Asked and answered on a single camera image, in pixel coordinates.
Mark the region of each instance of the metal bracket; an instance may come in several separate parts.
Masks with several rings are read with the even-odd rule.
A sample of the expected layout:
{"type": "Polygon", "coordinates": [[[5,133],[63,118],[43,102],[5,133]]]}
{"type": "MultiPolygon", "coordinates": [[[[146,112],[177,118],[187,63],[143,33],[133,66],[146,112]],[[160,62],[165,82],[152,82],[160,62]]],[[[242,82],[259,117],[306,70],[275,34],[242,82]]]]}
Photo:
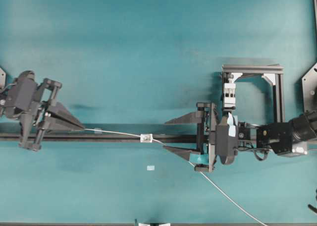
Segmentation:
{"type": "Polygon", "coordinates": [[[214,103],[197,103],[197,111],[185,114],[179,118],[174,118],[165,124],[185,124],[185,123],[195,123],[197,125],[197,135],[196,135],[196,149],[188,148],[176,148],[163,146],[170,152],[178,155],[179,157],[189,161],[194,155],[200,155],[202,159],[196,162],[196,171],[209,171],[213,170],[213,165],[215,163],[215,130],[217,125],[217,116],[215,113],[216,105],[214,103]],[[206,143],[205,132],[208,133],[208,150],[204,150],[204,145],[206,143]],[[204,157],[208,154],[207,163],[204,161],[204,157]]]}
{"type": "Polygon", "coordinates": [[[258,65],[222,65],[222,111],[223,113],[232,112],[235,109],[235,103],[230,105],[226,103],[227,93],[225,85],[231,82],[232,78],[228,78],[229,75],[233,75],[233,79],[237,74],[238,78],[250,77],[260,75],[264,78],[272,87],[273,90],[273,111],[274,122],[285,121],[284,110],[284,97],[283,97],[283,67],[279,64],[258,66],[258,65]]]}
{"type": "Polygon", "coordinates": [[[6,72],[0,67],[0,90],[5,87],[6,72]]]}
{"type": "Polygon", "coordinates": [[[317,109],[317,63],[302,77],[304,112],[317,109]]]}
{"type": "Polygon", "coordinates": [[[275,74],[273,73],[264,73],[262,74],[262,78],[267,81],[270,86],[275,86],[276,85],[276,80],[275,80],[275,74]]]}

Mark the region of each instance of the cable connector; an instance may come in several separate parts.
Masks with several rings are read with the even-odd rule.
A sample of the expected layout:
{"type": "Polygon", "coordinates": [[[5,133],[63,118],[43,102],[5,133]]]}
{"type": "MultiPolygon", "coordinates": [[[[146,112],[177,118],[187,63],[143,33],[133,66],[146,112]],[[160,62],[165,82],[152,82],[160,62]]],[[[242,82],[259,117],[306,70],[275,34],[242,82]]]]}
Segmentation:
{"type": "Polygon", "coordinates": [[[140,136],[140,142],[141,143],[152,143],[153,142],[153,134],[141,134],[140,136]]]}

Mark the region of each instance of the teal background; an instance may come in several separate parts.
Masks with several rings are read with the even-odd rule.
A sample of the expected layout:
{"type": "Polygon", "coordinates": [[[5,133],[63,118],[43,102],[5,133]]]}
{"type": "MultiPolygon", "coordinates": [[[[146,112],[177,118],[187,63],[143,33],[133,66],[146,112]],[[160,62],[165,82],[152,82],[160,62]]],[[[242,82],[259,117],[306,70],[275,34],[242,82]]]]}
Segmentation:
{"type": "MultiPolygon", "coordinates": [[[[62,82],[59,100],[84,123],[164,133],[197,101],[219,103],[222,64],[280,63],[289,120],[316,61],[314,21],[312,0],[0,0],[0,65],[62,82]]],[[[272,121],[270,95],[260,78],[239,83],[235,114],[272,121]]],[[[264,222],[313,223],[316,174],[316,153],[241,153],[210,177],[264,222]]],[[[158,144],[1,142],[0,175],[0,222],[253,222],[158,144]]]]}

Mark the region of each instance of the black metal frame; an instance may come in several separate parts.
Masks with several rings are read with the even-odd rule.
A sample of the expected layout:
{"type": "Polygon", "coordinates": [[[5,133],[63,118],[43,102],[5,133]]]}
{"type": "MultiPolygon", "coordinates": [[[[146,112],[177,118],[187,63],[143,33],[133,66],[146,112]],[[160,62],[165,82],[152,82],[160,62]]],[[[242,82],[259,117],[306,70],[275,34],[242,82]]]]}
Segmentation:
{"type": "MultiPolygon", "coordinates": [[[[0,141],[19,141],[19,136],[18,133],[0,133],[0,141]]],[[[163,143],[196,143],[196,135],[190,134],[153,134],[153,138],[163,143]]],[[[29,139],[34,140],[35,134],[31,134],[29,139]]],[[[140,138],[122,134],[51,133],[46,134],[43,141],[140,143],[140,138]]]]}
{"type": "Polygon", "coordinates": [[[258,66],[258,65],[223,65],[222,66],[222,84],[224,75],[228,73],[242,73],[238,79],[256,75],[274,74],[275,83],[272,84],[273,90],[273,112],[274,122],[285,121],[285,107],[283,94],[283,67],[279,64],[258,66]]]}
{"type": "MultiPolygon", "coordinates": [[[[317,34],[317,0],[314,2],[315,29],[317,34]]],[[[317,62],[302,77],[304,112],[317,110],[317,62]]]]}

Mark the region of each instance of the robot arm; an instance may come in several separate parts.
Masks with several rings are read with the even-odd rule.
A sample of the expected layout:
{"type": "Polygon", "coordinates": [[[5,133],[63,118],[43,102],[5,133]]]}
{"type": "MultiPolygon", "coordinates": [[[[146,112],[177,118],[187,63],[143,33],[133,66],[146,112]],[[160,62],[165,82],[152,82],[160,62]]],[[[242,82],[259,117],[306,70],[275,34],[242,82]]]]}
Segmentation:
{"type": "Polygon", "coordinates": [[[209,172],[214,169],[217,156],[222,164],[229,165],[233,163],[239,151],[253,151],[259,161],[265,160],[270,151],[284,157],[308,153],[307,141],[317,137],[317,112],[306,112],[285,122],[282,66],[278,64],[268,66],[223,65],[221,77],[221,121],[218,121],[215,114],[215,104],[197,103],[196,112],[166,123],[197,124],[196,149],[165,146],[166,149],[188,161],[194,162],[196,159],[195,170],[209,172]],[[261,76],[272,87],[274,123],[250,125],[238,122],[233,116],[236,109],[235,81],[252,76],[261,76]],[[256,130],[256,139],[251,139],[251,128],[256,130]],[[257,155],[259,152],[263,153],[263,158],[257,155]]]}
{"type": "Polygon", "coordinates": [[[60,82],[46,78],[38,85],[34,72],[25,71],[10,85],[10,89],[4,89],[0,94],[0,115],[20,122],[20,147],[40,150],[41,141],[48,130],[84,130],[84,125],[57,102],[57,94],[62,88],[60,82]],[[46,89],[51,94],[47,101],[42,101],[46,89]],[[32,126],[36,128],[34,142],[28,140],[32,126]]]}

